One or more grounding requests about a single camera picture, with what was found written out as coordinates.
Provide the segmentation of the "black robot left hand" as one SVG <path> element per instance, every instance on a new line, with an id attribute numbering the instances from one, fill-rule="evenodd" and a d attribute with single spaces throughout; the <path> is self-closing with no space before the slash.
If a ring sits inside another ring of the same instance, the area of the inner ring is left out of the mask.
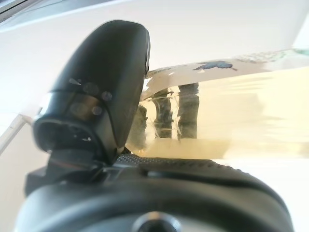
<path id="1" fill-rule="evenodd" d="M 125 149 L 149 70 L 141 24 L 113 20 L 78 47 L 33 123 L 48 164 L 27 174 L 17 232 L 291 232 L 282 198 L 209 159 Z"/>

